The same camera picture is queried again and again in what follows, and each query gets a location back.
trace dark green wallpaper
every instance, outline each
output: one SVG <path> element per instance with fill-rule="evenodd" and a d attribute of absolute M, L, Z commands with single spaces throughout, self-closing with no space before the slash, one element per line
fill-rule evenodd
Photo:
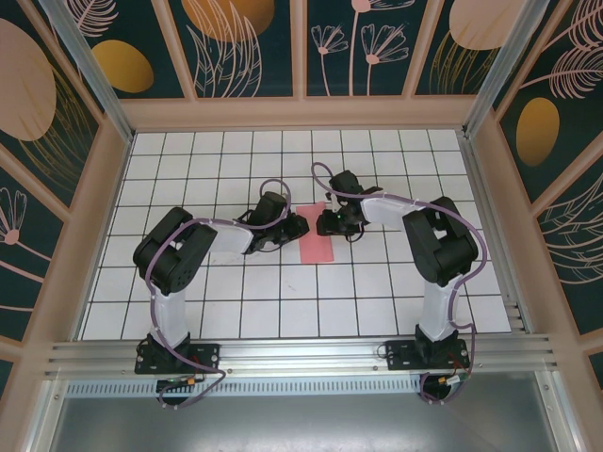
<path fill-rule="evenodd" d="M 197 95 L 293 95 L 289 0 L 170 0 Z"/>
<path fill-rule="evenodd" d="M 531 201 L 603 130 L 603 25 L 600 3 L 566 12 L 500 121 Z"/>
<path fill-rule="evenodd" d="M 603 157 L 538 223 L 579 333 L 603 328 Z"/>
<path fill-rule="evenodd" d="M 521 4 L 481 2 L 485 9 L 476 9 L 476 4 L 445 1 L 416 87 L 417 95 L 477 94 L 480 90 Z"/>
<path fill-rule="evenodd" d="M 589 361 L 595 371 L 596 380 L 599 383 L 599 388 L 603 390 L 603 351 L 590 355 Z"/>
<path fill-rule="evenodd" d="M 0 169 L 0 335 L 21 341 L 63 223 Z"/>
<path fill-rule="evenodd" d="M 0 360 L 0 399 L 4 394 L 4 388 L 7 387 L 8 377 L 12 370 L 12 363 L 9 361 Z"/>
<path fill-rule="evenodd" d="M 350 85 L 356 96 L 401 95 L 425 6 L 390 0 L 362 12 L 350 2 L 309 0 L 307 95 L 348 96 Z"/>
<path fill-rule="evenodd" d="M 498 109 L 498 106 L 500 105 L 500 103 L 504 99 L 505 95 L 507 94 L 507 91 L 509 90 L 509 86 L 514 81 L 515 76 L 519 72 L 519 69 L 523 66 L 524 62 L 526 61 L 526 58 L 528 57 L 528 55 L 531 52 L 531 49 L 534 47 L 534 43 L 540 37 L 540 34 L 543 32 L 543 28 L 545 28 L 546 23 L 548 22 L 548 19 L 550 19 L 551 14 L 553 13 L 553 11 L 555 10 L 555 8 L 558 5 L 559 5 L 559 0 L 550 0 L 548 2 L 548 6 L 546 7 L 545 15 L 543 16 L 540 23 L 538 24 L 538 27 L 536 28 L 536 31 L 534 32 L 534 34 L 531 36 L 530 42 L 528 42 L 528 45 L 526 46 L 524 53 L 521 55 L 521 57 L 515 64 L 513 70 L 509 74 L 509 78 L 507 78 L 507 81 L 505 82 L 502 89 L 500 90 L 500 93 L 498 94 L 497 98 L 494 100 L 494 110 Z"/>
<path fill-rule="evenodd" d="M 98 123 L 17 3 L 0 34 L 0 143 L 69 206 Z"/>

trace metal extrusion bar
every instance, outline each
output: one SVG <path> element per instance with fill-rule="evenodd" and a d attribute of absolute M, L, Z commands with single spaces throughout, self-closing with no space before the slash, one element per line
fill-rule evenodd
<path fill-rule="evenodd" d="M 480 129 L 494 100 L 530 42 L 531 35 L 545 15 L 547 6 L 548 0 L 529 0 L 525 2 L 519 12 L 519 17 L 509 32 L 509 37 L 500 48 L 497 59 L 486 75 L 475 103 L 464 121 L 464 129 L 469 137 L 474 137 Z"/>
<path fill-rule="evenodd" d="M 386 361 L 378 356 L 382 354 L 383 343 L 412 338 L 224 341 L 220 344 L 220 368 L 238 378 L 391 375 Z M 470 343 L 468 336 L 463 338 Z M 134 374 L 136 345 L 136 341 L 56 344 L 46 365 L 46 376 L 48 379 L 148 379 L 148 376 Z M 478 335 L 475 372 L 555 368 L 546 335 Z M 400 373 L 422 372 L 424 370 Z"/>

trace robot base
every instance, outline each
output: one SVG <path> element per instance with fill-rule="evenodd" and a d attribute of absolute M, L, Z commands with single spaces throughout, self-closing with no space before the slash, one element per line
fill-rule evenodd
<path fill-rule="evenodd" d="M 463 339 L 455 331 L 442 341 L 432 342 L 416 327 L 416 338 L 385 342 L 388 370 L 454 370 L 454 359 L 469 367 L 469 354 Z"/>
<path fill-rule="evenodd" d="M 194 367 L 174 358 L 154 337 L 149 334 L 147 344 L 137 347 L 134 373 L 137 375 L 191 375 L 203 373 Z M 193 362 L 218 368 L 220 363 L 220 345 L 191 344 L 190 335 L 175 350 Z"/>

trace metal floor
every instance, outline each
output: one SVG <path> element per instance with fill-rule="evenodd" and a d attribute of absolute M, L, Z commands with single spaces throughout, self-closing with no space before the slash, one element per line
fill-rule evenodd
<path fill-rule="evenodd" d="M 556 451 L 529 374 L 475 375 L 463 396 L 211 396 L 182 412 L 151 398 L 66 399 L 53 452 Z"/>

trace white tile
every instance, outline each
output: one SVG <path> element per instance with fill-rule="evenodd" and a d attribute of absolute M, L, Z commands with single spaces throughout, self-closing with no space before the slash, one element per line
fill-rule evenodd
<path fill-rule="evenodd" d="M 343 155 L 341 153 L 313 153 L 312 159 L 314 162 L 324 163 L 333 174 L 339 174 L 343 171 Z M 324 169 L 317 168 L 317 175 L 321 174 Z"/>
<path fill-rule="evenodd" d="M 84 331 L 84 340 L 121 339 L 127 306 L 128 303 L 92 303 Z"/>
<path fill-rule="evenodd" d="M 154 179 L 159 168 L 159 155 L 135 155 L 130 159 L 126 179 Z"/>
<path fill-rule="evenodd" d="M 387 193 L 411 197 L 411 190 L 408 186 L 408 177 L 406 176 L 379 176 L 379 186 Z"/>
<path fill-rule="evenodd" d="M 241 299 L 242 266 L 211 266 L 207 272 L 205 299 Z"/>
<path fill-rule="evenodd" d="M 190 338 L 199 339 L 204 304 L 202 301 L 187 301 L 185 304 L 185 310 L 187 315 L 187 328 L 190 332 Z"/>
<path fill-rule="evenodd" d="M 318 297 L 349 299 L 354 297 L 351 266 L 318 266 Z"/>
<path fill-rule="evenodd" d="M 478 332 L 511 332 L 502 297 L 470 297 Z"/>
<path fill-rule="evenodd" d="M 373 151 L 401 151 L 397 130 L 371 130 Z"/>
<path fill-rule="evenodd" d="M 440 176 L 444 196 L 453 201 L 473 201 L 473 192 L 467 176 Z"/>
<path fill-rule="evenodd" d="M 396 319 L 399 334 L 415 334 L 415 328 L 423 313 L 423 298 L 396 299 Z"/>
<path fill-rule="evenodd" d="M 480 214 L 474 202 L 455 202 L 461 217 L 469 221 L 477 229 L 481 229 Z"/>
<path fill-rule="evenodd" d="M 474 262 L 472 269 L 479 263 Z M 497 274 L 494 271 L 492 262 L 486 263 L 484 269 L 474 278 L 464 284 L 467 288 L 467 293 L 471 295 L 499 295 L 500 288 L 498 287 Z"/>
<path fill-rule="evenodd" d="M 199 132 L 195 134 L 192 153 L 221 153 L 223 132 Z"/>
<path fill-rule="evenodd" d="M 140 235 L 113 236 L 108 239 L 103 266 L 134 266 L 132 256 L 142 241 Z"/>
<path fill-rule="evenodd" d="M 213 205 L 185 205 L 184 209 L 195 218 L 213 218 Z"/>
<path fill-rule="evenodd" d="M 291 202 L 296 204 L 309 204 L 314 202 L 314 189 L 312 188 L 311 177 L 285 177 L 283 178 L 289 189 L 291 190 Z"/>
<path fill-rule="evenodd" d="M 458 151 L 459 140 L 453 130 L 430 130 L 430 141 L 434 151 Z"/>
<path fill-rule="evenodd" d="M 281 262 L 283 264 L 301 264 L 300 241 L 289 242 L 281 248 Z"/>
<path fill-rule="evenodd" d="M 247 204 L 248 196 L 249 179 L 220 179 L 218 183 L 219 204 Z"/>
<path fill-rule="evenodd" d="M 190 159 L 189 178 L 218 178 L 220 155 L 193 155 Z"/>
<path fill-rule="evenodd" d="M 345 169 L 350 170 L 356 176 L 372 176 L 375 174 L 372 153 L 345 153 L 343 159 Z"/>
<path fill-rule="evenodd" d="M 340 153 L 341 134 L 338 130 L 313 130 L 312 152 Z"/>
<path fill-rule="evenodd" d="M 220 164 L 220 177 L 249 177 L 251 168 L 251 154 L 223 155 Z"/>
<path fill-rule="evenodd" d="M 393 299 L 359 299 L 358 328 L 361 336 L 386 336 L 398 333 Z"/>
<path fill-rule="evenodd" d="M 351 244 L 354 263 L 387 262 L 383 233 L 366 233 L 360 240 Z"/>
<path fill-rule="evenodd" d="M 284 153 L 311 153 L 312 133 L 309 130 L 283 132 Z"/>
<path fill-rule="evenodd" d="M 427 130 L 400 130 L 399 137 L 404 151 L 430 151 L 432 149 Z"/>
<path fill-rule="evenodd" d="M 279 251 L 268 252 L 276 247 L 273 243 L 267 243 L 264 247 L 265 252 L 255 252 L 245 256 L 245 265 L 248 266 L 278 266 L 281 263 Z"/>
<path fill-rule="evenodd" d="M 155 181 L 125 181 L 120 205 L 149 205 Z"/>
<path fill-rule="evenodd" d="M 118 207 L 113 220 L 111 234 L 142 235 L 144 223 L 149 213 L 148 207 Z"/>
<path fill-rule="evenodd" d="M 402 231 L 385 233 L 387 242 L 387 257 L 389 262 L 413 262 L 413 254 L 408 236 Z"/>
<path fill-rule="evenodd" d="M 410 176 L 408 182 L 414 200 L 431 202 L 442 196 L 442 187 L 437 176 Z"/>
<path fill-rule="evenodd" d="M 342 130 L 341 140 L 346 153 L 365 153 L 372 150 L 368 130 Z"/>
<path fill-rule="evenodd" d="M 240 316 L 240 301 L 206 301 L 201 326 L 202 339 L 238 338 Z"/>
<path fill-rule="evenodd" d="M 358 298 L 392 296 L 387 264 L 354 265 L 354 281 Z"/>
<path fill-rule="evenodd" d="M 166 142 L 163 145 L 163 154 L 167 153 L 191 153 L 192 140 L 195 134 L 188 132 L 176 132 L 166 135 Z"/>
<path fill-rule="evenodd" d="M 159 155 L 166 134 L 137 134 L 132 154 Z"/>
<path fill-rule="evenodd" d="M 318 301 L 320 336 L 356 336 L 356 303 L 353 299 L 321 299 Z"/>
<path fill-rule="evenodd" d="M 92 299 L 94 301 L 128 301 L 134 273 L 134 268 L 101 268 Z"/>
<path fill-rule="evenodd" d="M 244 299 L 278 299 L 279 267 L 246 266 Z"/>
<path fill-rule="evenodd" d="M 318 306 L 315 299 L 281 301 L 281 337 L 318 336 Z"/>
<path fill-rule="evenodd" d="M 149 291 L 146 282 L 140 277 L 137 271 L 136 276 L 134 277 L 130 301 L 149 301 L 150 299 L 151 292 Z"/>
<path fill-rule="evenodd" d="M 333 246 L 333 258 L 336 264 L 348 264 L 351 262 L 350 243 L 345 237 L 331 237 Z"/>
<path fill-rule="evenodd" d="M 442 174 L 466 174 L 463 156 L 461 153 L 443 152 L 433 153 L 437 172 Z"/>
<path fill-rule="evenodd" d="M 180 205 L 185 198 L 185 179 L 157 181 L 151 205 Z"/>
<path fill-rule="evenodd" d="M 282 132 L 253 132 L 253 153 L 280 153 Z"/>
<path fill-rule="evenodd" d="M 279 336 L 278 301 L 243 301 L 241 339 Z"/>
<path fill-rule="evenodd" d="M 197 270 L 195 277 L 187 286 L 187 301 L 203 301 L 205 299 L 206 280 L 207 267 L 202 266 Z"/>
<path fill-rule="evenodd" d="M 310 153 L 284 153 L 283 175 L 286 176 L 310 176 L 312 167 L 312 155 Z"/>
<path fill-rule="evenodd" d="M 403 176 L 406 174 L 402 153 L 375 153 L 377 177 Z"/>
<path fill-rule="evenodd" d="M 250 153 L 253 132 L 224 132 L 223 153 Z"/>
<path fill-rule="evenodd" d="M 215 204 L 217 188 L 217 179 L 189 180 L 185 204 Z"/>
<path fill-rule="evenodd" d="M 188 174 L 188 155 L 162 155 L 157 179 L 184 179 Z"/>
<path fill-rule="evenodd" d="M 254 153 L 252 177 L 281 177 L 281 155 L 279 153 Z"/>
<path fill-rule="evenodd" d="M 425 280 L 415 264 L 391 264 L 395 297 L 421 297 L 425 294 Z"/>
<path fill-rule="evenodd" d="M 317 295 L 315 266 L 282 266 L 281 299 L 311 299 Z"/>
<path fill-rule="evenodd" d="M 130 303 L 123 325 L 123 340 L 141 340 L 151 330 L 151 303 Z"/>
<path fill-rule="evenodd" d="M 437 174 L 432 153 L 405 153 L 404 162 L 409 176 Z"/>

